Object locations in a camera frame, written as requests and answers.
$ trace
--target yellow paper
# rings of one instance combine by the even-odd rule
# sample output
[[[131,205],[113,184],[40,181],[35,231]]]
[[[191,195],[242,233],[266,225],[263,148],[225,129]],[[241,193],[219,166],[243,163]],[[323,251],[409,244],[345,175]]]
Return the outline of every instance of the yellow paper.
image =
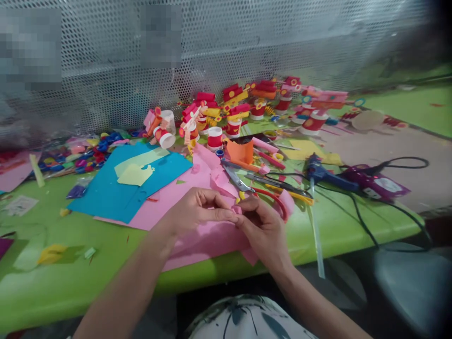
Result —
[[[36,177],[36,182],[38,183],[38,187],[41,188],[46,183],[44,182],[42,172],[38,166],[38,160],[36,159],[36,155],[30,154],[30,163],[32,164],[32,169],[34,172],[34,176]]]
[[[329,165],[338,165],[342,166],[344,163],[342,162],[339,154],[337,153],[328,153],[322,158],[322,163],[326,163]]]
[[[310,140],[290,140],[290,142],[292,146],[299,148],[300,150],[284,149],[284,153],[289,157],[289,159],[304,161],[314,152],[321,158],[325,156],[322,150]]]
[[[66,250],[67,246],[58,244],[50,245],[41,252],[41,256],[38,259],[38,264],[53,264],[63,257],[63,253],[66,252]]]
[[[166,149],[158,147],[149,152],[137,155],[136,157],[133,157],[133,158],[127,159],[126,161],[121,162],[119,165],[115,166],[114,170],[116,172],[116,175],[119,178],[123,175],[126,168],[129,167],[129,165],[131,165],[131,164],[135,164],[135,165],[139,166],[141,169],[143,166],[150,164],[156,160],[159,160],[168,154],[169,154],[169,152]]]
[[[118,182],[120,184],[141,186],[155,171],[151,165],[147,165],[146,169],[142,169],[142,167],[134,163],[130,164],[118,178]]]

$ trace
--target blue foam sheet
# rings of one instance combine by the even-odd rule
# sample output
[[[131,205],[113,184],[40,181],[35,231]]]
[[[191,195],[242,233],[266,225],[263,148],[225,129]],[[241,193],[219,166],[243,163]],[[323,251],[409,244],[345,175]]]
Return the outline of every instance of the blue foam sheet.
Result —
[[[139,187],[119,184],[114,167],[129,158],[156,148],[136,144],[117,147],[105,165],[90,182],[84,197],[75,199],[67,208],[93,216],[129,223],[146,198],[185,173],[192,163],[178,153],[152,162],[156,171]]]

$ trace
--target perforated metal sheet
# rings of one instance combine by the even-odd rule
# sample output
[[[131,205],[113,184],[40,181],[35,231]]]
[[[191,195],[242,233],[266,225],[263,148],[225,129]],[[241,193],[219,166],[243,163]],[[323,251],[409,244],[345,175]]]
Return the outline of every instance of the perforated metal sheet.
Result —
[[[198,91],[295,75],[332,90],[368,85],[360,72],[402,44],[393,34],[431,21],[424,0],[0,0],[60,8],[62,85],[5,91],[0,145],[137,127],[149,107],[180,109]],[[140,8],[182,6],[178,69],[140,64]]]

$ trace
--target blue glue gun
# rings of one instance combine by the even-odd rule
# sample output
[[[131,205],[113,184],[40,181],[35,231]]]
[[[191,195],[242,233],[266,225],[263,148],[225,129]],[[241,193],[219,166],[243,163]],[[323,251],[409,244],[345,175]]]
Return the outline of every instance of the blue glue gun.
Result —
[[[359,189],[359,185],[357,183],[345,180],[328,172],[325,167],[322,166],[321,159],[315,153],[308,159],[307,178],[308,180],[314,178],[315,184],[320,181],[329,182],[330,184],[336,185],[345,191],[356,192]]]

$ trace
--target orange paper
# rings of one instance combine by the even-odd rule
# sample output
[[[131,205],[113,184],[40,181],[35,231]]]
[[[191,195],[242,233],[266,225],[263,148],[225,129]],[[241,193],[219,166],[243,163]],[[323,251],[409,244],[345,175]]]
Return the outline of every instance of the orange paper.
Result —
[[[240,145],[234,141],[229,141],[226,146],[227,153],[231,158],[231,162],[236,161],[251,164],[253,162],[253,141]]]

